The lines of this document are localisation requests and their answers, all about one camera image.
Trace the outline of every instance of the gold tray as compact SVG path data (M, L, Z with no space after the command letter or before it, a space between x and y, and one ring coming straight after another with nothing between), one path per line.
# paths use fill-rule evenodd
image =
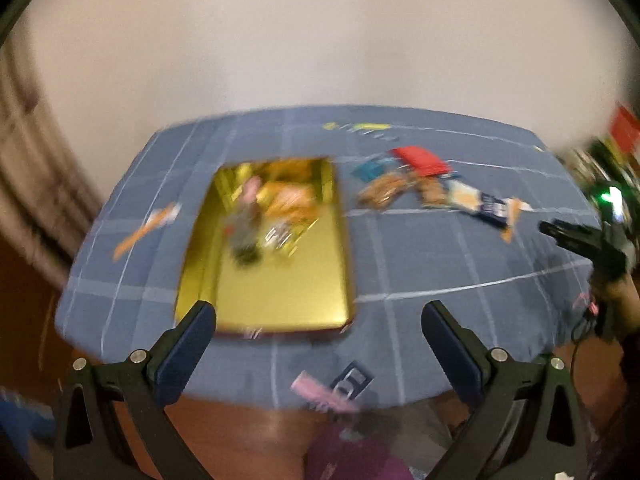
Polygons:
M325 158L288 159L302 172L286 178L267 162L223 166L202 203L191 234L175 308L181 320L197 300L216 308L216 332L256 338L268 333L343 331L354 316L346 230L340 214L334 168ZM291 256L262 250L249 266L236 262L224 234L242 183L258 174L263 182L312 184L318 220ZM269 228L263 221L258 240Z

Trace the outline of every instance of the wooden floor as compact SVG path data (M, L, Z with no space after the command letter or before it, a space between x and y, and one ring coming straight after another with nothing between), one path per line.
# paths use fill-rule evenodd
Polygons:
M0 385L51 404L72 348L54 327L60 292L0 236Z
M567 364L573 346L557 349ZM575 383L596 428L606 427L622 402L625 385L618 362L622 349L599 339L585 341L576 357ZM450 428L468 416L452 392L436 398L436 410ZM326 417L302 411L267 411L181 397L166 409L185 443L216 480L302 480L303 457ZM127 414L118 410L136 459L159 478Z
M143 472L160 478L123 406L116 410ZM166 408L172 423L216 480L300 480L303 456L326 416L267 411L182 396Z

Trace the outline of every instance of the red package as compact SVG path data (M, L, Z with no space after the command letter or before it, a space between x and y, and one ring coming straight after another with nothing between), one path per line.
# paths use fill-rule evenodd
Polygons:
M609 131L622 153L629 155L634 152L640 138L640 121L623 105L618 105L618 113Z
M435 176L453 171L449 164L420 146L403 146L391 151L413 167L415 173L420 176Z

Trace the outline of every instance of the table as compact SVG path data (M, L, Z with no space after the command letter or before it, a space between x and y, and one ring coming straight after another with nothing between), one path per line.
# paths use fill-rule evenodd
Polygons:
M327 129L327 123L335 123ZM385 135L353 131L385 123ZM414 194L383 213L363 210L351 171L370 156L414 144L448 160L468 183L517 196L523 212L511 244L463 212L423 210ZM330 342L213 338L187 386L206 399L266 408L305 401L289 387L306 370L329 384L353 360L374 376L365 407L398 406L449 389L420 331L424 303L441 300L489 348L530 360L562 344L580 317L590 262L537 230L560 218L597 225L580 190L530 131L416 108L327 106L260 110L180 124L153 135L115 187L74 262L56 311L58 331L104 362L149 348L174 326L182 258L198 208L226 162L333 157L347 218L358 312ZM177 220L142 238L119 261L114 247L171 202Z

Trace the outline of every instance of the hand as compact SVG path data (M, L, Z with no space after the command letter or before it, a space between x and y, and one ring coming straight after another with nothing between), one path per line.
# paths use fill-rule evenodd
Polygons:
M631 274L615 282L606 282L594 273L589 281L596 302L606 302L614 309L614 330L618 341L622 342L627 335L640 330L640 297Z

